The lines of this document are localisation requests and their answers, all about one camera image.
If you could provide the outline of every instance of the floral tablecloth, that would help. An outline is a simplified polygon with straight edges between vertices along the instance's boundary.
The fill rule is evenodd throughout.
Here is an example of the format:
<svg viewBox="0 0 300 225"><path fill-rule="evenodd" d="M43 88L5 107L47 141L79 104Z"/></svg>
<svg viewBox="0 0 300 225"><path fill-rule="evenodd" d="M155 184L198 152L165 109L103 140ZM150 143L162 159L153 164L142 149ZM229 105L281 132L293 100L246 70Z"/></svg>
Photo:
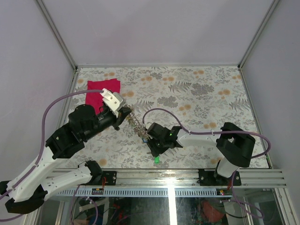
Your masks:
<svg viewBox="0 0 300 225"><path fill-rule="evenodd" d="M220 128L232 122L246 131L257 132L254 117L237 67L111 67L81 68L76 91L86 90L87 81L117 78L121 94L141 120L154 107L173 112L188 128ZM73 97L69 112L85 103L85 95ZM171 128L177 122L163 111L150 112L146 123ZM263 152L256 138L253 154ZM120 131L112 127L85 144L61 168L74 168L84 160L96 160L102 168L214 168L223 157L217 148L184 147L168 150L154 158L146 144L125 121ZM252 168L268 168L266 157L251 160Z"/></svg>

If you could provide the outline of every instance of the wire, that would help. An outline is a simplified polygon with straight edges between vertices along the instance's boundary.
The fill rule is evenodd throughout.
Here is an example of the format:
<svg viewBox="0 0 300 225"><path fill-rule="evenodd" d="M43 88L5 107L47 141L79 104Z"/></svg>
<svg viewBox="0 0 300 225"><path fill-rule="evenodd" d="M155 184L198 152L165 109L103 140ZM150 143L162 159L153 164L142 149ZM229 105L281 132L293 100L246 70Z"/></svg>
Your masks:
<svg viewBox="0 0 300 225"><path fill-rule="evenodd" d="M229 181L229 184L227 186L227 191L229 191L230 187L231 187L231 180Z"/></svg>
<svg viewBox="0 0 300 225"><path fill-rule="evenodd" d="M234 181L234 178L235 178L235 172L233 172L232 174L232 178L231 178L231 183L233 184L233 181ZM261 211L260 208L256 207L255 205L252 205L250 203L247 203L247 202L242 202L242 201L239 201L238 198L236 197L236 194L235 194L235 191L234 191L234 188L233 188L233 185L231 186L231 190L232 190L232 195L233 197L235 198L235 200L230 200L230 201L234 201L234 202L237 202L239 204L239 206L246 212L248 213L249 215L253 216L254 218L257 218L257 219L264 219L264 213ZM251 207L254 207L256 208L256 210L258 210L261 214L261 216L258 216L256 214L253 214L252 212L248 211L242 204L246 204L246 205L249 205Z"/></svg>
<svg viewBox="0 0 300 225"><path fill-rule="evenodd" d="M234 218L237 218L237 219L244 219L244 218L247 218L247 216L243 216L243 217L238 217L238 216L235 216L235 215L231 215L230 213L228 212L225 212L227 215L231 216L231 217L234 217Z"/></svg>
<svg viewBox="0 0 300 225"><path fill-rule="evenodd" d="M50 105L48 105L48 107L45 109L45 112L43 114L43 118L42 118L42 139L41 139L41 147L37 156L37 159L35 161L35 165L33 165L28 171L27 173L24 174L24 176L22 176L13 186L12 188L16 188L26 177L28 177L36 168L36 165L38 165L39 161L42 158L43 155L43 151L44 151L44 146L45 146L45 121L46 121L46 116L49 112L49 110L52 108L52 106L54 106L56 103L58 103L59 101L74 96L74 95L80 95L80 94L86 94L86 93L93 93L93 92L99 92L102 93L103 90L82 90L82 91L78 91L78 92L74 92L74 93L70 93L64 96L59 97L58 99L54 100L53 102L50 103ZM7 196L10 192L12 191L12 189L8 190L7 192L5 192L3 195L0 196L0 200L2 200L5 196ZM0 223L1 222L7 222L7 221L11 221L14 219L17 219L19 217L21 217L22 214L12 217L12 218L8 218L8 219L0 219Z"/></svg>
<svg viewBox="0 0 300 225"><path fill-rule="evenodd" d="M103 193L104 193L105 183L106 183L106 177L103 177L103 180L102 180L102 189L103 189Z"/></svg>
<svg viewBox="0 0 300 225"><path fill-rule="evenodd" d="M72 201L71 201L71 204L70 204L69 210L68 210L68 211L69 211L69 215L70 215L70 221L71 221L71 224L72 224L72 225L74 225L73 220L72 220L72 215L73 215L73 205L74 205L74 203L75 203L75 196L76 196L76 194L77 194L77 191L78 191L79 187L80 187L80 185L77 186L76 190L75 190L74 193L73 193Z"/></svg>
<svg viewBox="0 0 300 225"><path fill-rule="evenodd" d="M169 113L170 115L172 115L176 120L177 122L179 123L179 125L181 126L181 128L188 132L189 134L191 135L221 135L221 134L244 134L244 135L254 135L254 136L258 136L262 139L264 139L267 143L268 143L268 147L266 149L266 151L264 151L263 153L260 153L260 154L257 154L255 156L252 156L251 158L257 158L257 157L260 157L260 156L263 156L265 154L267 154L270 149L271 149L271 142L270 140L264 136L264 135L261 135L261 134L258 134L258 133L254 133L254 132L249 132L249 131L241 131L241 130L234 130L234 131L217 131L217 132L194 132L194 131L189 131L188 129L186 129L182 123L179 121L179 119L170 111L166 110L166 109L162 109L162 108L154 108L154 109L150 109L148 110L142 117L142 123L145 124L145 116L150 113L151 111L154 111L154 110L161 110L161 111L164 111L166 113Z"/></svg>
<svg viewBox="0 0 300 225"><path fill-rule="evenodd" d="M110 209L114 209L114 208L108 208L107 210L105 210L102 214L104 214L106 211L108 211L108 210L110 210ZM86 211L86 210L83 210L83 211L81 211L80 213L78 213L78 215L76 216L76 217L74 217L74 219L77 219L80 215L82 215L83 213L84 213L84 211Z"/></svg>
<svg viewBox="0 0 300 225"><path fill-rule="evenodd" d="M96 204L93 200L90 199L90 201L94 204L95 209L96 209L96 217L95 217L95 221L94 221L94 223L92 224L92 225L95 225L96 222L97 222L97 220L98 220L98 206L97 206L97 204Z"/></svg>

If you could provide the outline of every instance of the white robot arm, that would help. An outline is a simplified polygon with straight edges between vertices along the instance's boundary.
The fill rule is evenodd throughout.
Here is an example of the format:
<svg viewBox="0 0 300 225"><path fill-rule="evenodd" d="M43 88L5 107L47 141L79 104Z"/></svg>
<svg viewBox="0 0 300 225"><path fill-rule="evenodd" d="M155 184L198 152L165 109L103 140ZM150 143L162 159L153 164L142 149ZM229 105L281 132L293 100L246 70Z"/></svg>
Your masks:
<svg viewBox="0 0 300 225"><path fill-rule="evenodd" d="M97 184L101 180L102 170L96 161L85 162L77 170L64 175L47 178L61 163L67 161L76 152L84 148L84 142L99 134L109 126L119 130L119 125L131 113L125 100L119 93L103 89L104 106L96 115L90 105L80 105L70 113L69 122L57 129L46 141L39 163L37 158L15 179L0 182L0 193L7 195L8 212L27 214L39 208L45 200L54 194L79 184ZM34 170L15 187L25 174Z"/></svg>
<svg viewBox="0 0 300 225"><path fill-rule="evenodd" d="M242 131L232 123L225 123L220 131ZM204 129L192 129L190 132L205 133ZM249 167L255 138L245 134L213 134L194 135L186 132L181 127L173 127L171 130L162 127L157 123L152 123L147 134L151 137L147 141L151 153L154 157L164 153L169 148L182 148L187 146L211 146L222 152L224 158L219 161L215 176L230 178L238 168Z"/></svg>

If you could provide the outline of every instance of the red cloth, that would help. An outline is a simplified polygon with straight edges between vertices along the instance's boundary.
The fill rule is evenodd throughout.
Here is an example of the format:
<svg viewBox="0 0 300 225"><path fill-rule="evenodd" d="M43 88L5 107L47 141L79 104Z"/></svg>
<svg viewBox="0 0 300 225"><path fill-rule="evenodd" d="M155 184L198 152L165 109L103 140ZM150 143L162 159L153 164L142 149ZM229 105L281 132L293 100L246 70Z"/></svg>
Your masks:
<svg viewBox="0 0 300 225"><path fill-rule="evenodd" d="M88 90L102 90L106 88L111 92L120 93L121 83L117 79L106 81L88 81ZM85 103L94 107L96 114L100 113L99 107L103 106L102 95L100 93L87 93Z"/></svg>

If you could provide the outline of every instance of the black clamp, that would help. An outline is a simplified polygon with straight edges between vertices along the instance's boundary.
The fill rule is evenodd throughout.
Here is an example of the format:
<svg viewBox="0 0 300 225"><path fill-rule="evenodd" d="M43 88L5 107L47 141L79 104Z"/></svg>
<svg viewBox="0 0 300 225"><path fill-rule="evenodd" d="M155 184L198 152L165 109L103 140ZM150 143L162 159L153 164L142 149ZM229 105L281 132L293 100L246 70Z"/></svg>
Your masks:
<svg viewBox="0 0 300 225"><path fill-rule="evenodd" d="M226 122L222 131L243 131L233 123ZM217 148L233 165L247 168L255 145L255 138L246 134L221 134L217 139Z"/></svg>
<svg viewBox="0 0 300 225"><path fill-rule="evenodd" d="M147 145L151 150L152 156L157 157L168 149L182 148L182 146L180 146L176 141L177 134L180 129L181 127L176 126L169 130L157 123L152 123L147 130L147 134L152 137L152 139L147 141Z"/></svg>

